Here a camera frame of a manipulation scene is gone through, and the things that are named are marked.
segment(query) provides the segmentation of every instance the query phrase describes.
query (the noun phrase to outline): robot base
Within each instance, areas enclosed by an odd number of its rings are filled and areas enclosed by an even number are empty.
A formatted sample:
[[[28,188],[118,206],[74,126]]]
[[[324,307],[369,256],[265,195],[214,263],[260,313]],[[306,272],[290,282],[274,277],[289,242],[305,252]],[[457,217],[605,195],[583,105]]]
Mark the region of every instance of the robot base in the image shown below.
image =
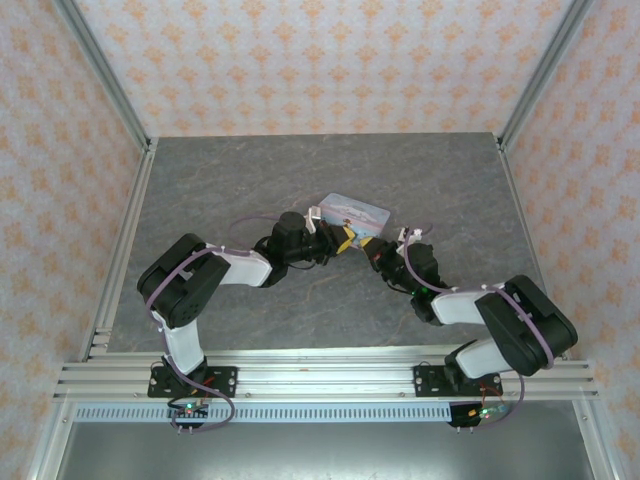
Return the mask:
[[[485,392],[482,385],[489,387]],[[445,375],[445,366],[417,365],[413,367],[413,386],[416,397],[497,397],[502,395],[500,375],[490,373],[480,378],[453,384]]]
[[[215,367],[207,366],[204,380],[207,387],[224,393],[229,398],[236,395],[236,383],[238,381],[237,367]],[[180,380],[173,369],[167,365],[159,365],[151,369],[151,379],[149,379],[149,389],[147,396],[150,398],[186,398],[204,397],[205,392],[198,390],[192,393],[194,388]]]

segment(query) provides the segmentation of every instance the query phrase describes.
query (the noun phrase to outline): enclosure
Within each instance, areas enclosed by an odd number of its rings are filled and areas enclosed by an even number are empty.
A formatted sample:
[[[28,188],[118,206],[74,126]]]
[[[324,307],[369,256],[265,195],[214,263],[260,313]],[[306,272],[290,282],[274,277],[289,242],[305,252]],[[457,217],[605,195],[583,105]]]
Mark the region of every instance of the enclosure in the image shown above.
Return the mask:
[[[7,475],[637,478],[637,2],[10,0],[0,22]],[[418,401],[412,366],[487,329],[420,322],[348,249],[222,286],[199,335],[246,416],[167,425],[140,275],[330,193],[390,211],[384,238],[430,230],[449,285],[524,274],[573,322],[509,423],[456,435],[452,399]]]

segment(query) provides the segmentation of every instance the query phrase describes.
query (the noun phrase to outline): patterned wallpaper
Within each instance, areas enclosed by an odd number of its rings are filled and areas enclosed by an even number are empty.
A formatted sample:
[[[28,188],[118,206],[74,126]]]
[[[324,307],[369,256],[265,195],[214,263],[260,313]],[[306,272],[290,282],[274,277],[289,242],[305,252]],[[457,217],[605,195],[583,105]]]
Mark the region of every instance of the patterned wallpaper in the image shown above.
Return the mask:
[[[139,158],[51,0],[0,2],[0,463],[22,479]]]
[[[570,0],[80,0],[151,136],[493,131]]]
[[[640,478],[640,3],[596,0],[509,152],[545,281]]]

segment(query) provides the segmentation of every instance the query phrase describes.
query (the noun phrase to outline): robotic arm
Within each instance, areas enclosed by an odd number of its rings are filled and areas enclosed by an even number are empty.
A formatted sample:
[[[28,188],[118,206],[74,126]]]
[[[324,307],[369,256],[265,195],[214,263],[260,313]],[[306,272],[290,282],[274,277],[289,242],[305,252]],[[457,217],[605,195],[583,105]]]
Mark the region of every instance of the robotic arm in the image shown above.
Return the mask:
[[[480,383],[492,383],[496,373],[515,370],[531,376],[548,365],[548,355],[534,332],[518,316],[498,288],[512,297],[528,315],[548,348],[556,357],[576,344],[578,336],[571,322],[549,298],[524,275],[517,275],[503,285],[474,291],[449,289],[440,279],[433,247],[415,243],[421,232],[404,229],[398,242],[380,238],[363,239],[360,243],[373,269],[382,279],[411,293],[411,305],[420,320],[432,325],[467,323],[485,325],[491,338],[469,342],[445,358],[444,367],[426,368],[420,378],[425,396],[441,396],[451,389],[453,394],[471,392]],[[422,283],[406,267],[409,256],[414,273],[434,290]]]
[[[306,218],[296,212],[282,214],[271,235],[249,252],[217,248],[189,233],[142,274],[137,289],[145,303],[155,296],[151,311],[162,324],[167,350],[163,362],[169,371],[167,355],[182,374],[198,383],[204,381],[207,361],[200,347],[197,317],[219,285],[271,287],[284,278],[293,263],[306,260],[326,265],[346,250],[355,234],[346,227],[328,225],[319,213],[312,207]],[[171,272],[205,249],[210,251],[157,293]],[[183,383],[177,377],[174,380]]]

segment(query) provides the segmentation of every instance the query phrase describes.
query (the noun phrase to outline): metal plate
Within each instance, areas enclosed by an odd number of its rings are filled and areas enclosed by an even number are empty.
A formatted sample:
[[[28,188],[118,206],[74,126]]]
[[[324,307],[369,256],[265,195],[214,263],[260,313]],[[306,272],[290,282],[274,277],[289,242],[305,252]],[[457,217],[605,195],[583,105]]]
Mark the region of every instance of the metal plate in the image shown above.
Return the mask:
[[[459,390],[455,390],[453,385],[445,378],[444,366],[417,365],[413,367],[413,386],[415,387],[416,397],[497,397],[498,395],[491,391],[497,390],[500,395],[502,391],[502,382],[500,375],[490,373],[476,379],[473,383],[460,385]],[[482,386],[489,387],[484,391]]]
[[[236,367],[208,366],[204,378],[213,379],[208,384],[213,390],[222,392],[227,397],[235,397],[238,379],[238,369]],[[184,385],[178,381],[170,369],[160,365],[151,369],[147,396],[150,398],[198,398],[210,395],[202,390],[193,393],[190,387],[185,390]]]

